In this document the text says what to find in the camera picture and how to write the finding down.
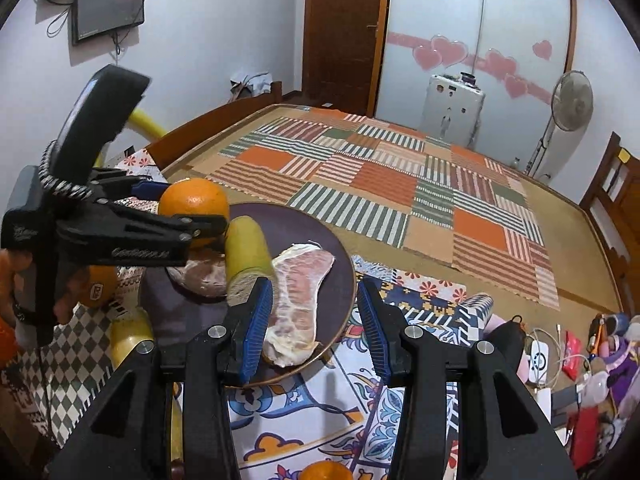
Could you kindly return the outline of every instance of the pink heart decal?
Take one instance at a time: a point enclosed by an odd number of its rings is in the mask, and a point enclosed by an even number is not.
[[[490,48],[486,53],[487,72],[498,81],[504,81],[507,74],[514,75],[518,64],[513,57],[504,57],[500,51]]]
[[[539,41],[533,46],[533,53],[541,57],[542,59],[546,59],[549,61],[551,59],[551,52],[553,48],[551,47],[551,43],[548,40]]]
[[[420,65],[423,70],[431,70],[442,63],[442,56],[437,50],[434,50],[430,45],[420,45],[414,48],[415,62]]]
[[[511,74],[507,74],[507,77],[504,78],[504,87],[507,89],[507,94],[509,94],[511,99],[523,96],[529,91],[527,82],[524,81],[524,79]]]
[[[466,59],[468,49],[461,41],[449,41],[444,36],[431,38],[431,47],[442,56],[442,64],[447,68]]]

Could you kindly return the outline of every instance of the wooden footboard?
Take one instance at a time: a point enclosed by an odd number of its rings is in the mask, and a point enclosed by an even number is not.
[[[238,99],[196,117],[162,139],[146,147],[154,158],[158,168],[164,170],[174,160],[195,148],[204,140],[210,139],[229,126],[267,106],[282,102],[282,82],[271,84],[271,93],[256,97]]]

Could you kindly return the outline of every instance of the orange fruit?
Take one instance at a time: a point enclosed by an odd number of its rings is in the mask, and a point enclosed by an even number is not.
[[[353,475],[340,462],[322,460],[306,466],[298,480],[353,480]]]
[[[110,266],[89,266],[89,285],[78,301],[88,308],[98,308],[107,303],[118,286],[118,271]]]
[[[4,368],[18,353],[18,345],[15,342],[15,332],[0,317],[0,368]]]
[[[188,178],[171,184],[160,197],[158,214],[222,215],[229,221],[229,202],[225,190],[206,178]],[[211,238],[197,239],[192,248],[203,247]]]

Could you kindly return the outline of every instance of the door frame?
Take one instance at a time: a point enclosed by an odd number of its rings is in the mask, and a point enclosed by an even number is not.
[[[306,26],[311,20],[311,1],[305,0],[305,23],[302,38],[302,92],[305,92],[309,79],[309,46],[311,42],[309,28]],[[386,37],[386,17],[388,14],[389,0],[380,0],[378,7],[378,22],[376,24],[376,46],[373,57],[373,70],[371,72],[371,80],[369,83],[369,99],[367,100],[367,115],[373,117],[378,98],[378,83],[380,81],[380,72],[382,70],[382,55],[385,47]]]

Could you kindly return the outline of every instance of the purple plate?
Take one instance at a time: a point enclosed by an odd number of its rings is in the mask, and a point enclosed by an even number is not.
[[[302,211],[267,202],[231,205],[231,218],[251,216],[262,228],[274,258],[293,244],[319,244],[334,257],[334,266],[318,292],[316,341],[320,344],[302,365],[279,368],[260,361],[251,385],[267,384],[297,373],[318,359],[340,336],[349,319],[356,282],[351,259],[342,243],[322,222]],[[149,267],[140,283],[140,306],[146,310],[160,346],[187,342],[197,333],[219,324],[225,317],[226,301],[211,301],[189,294],[175,285],[162,267]]]

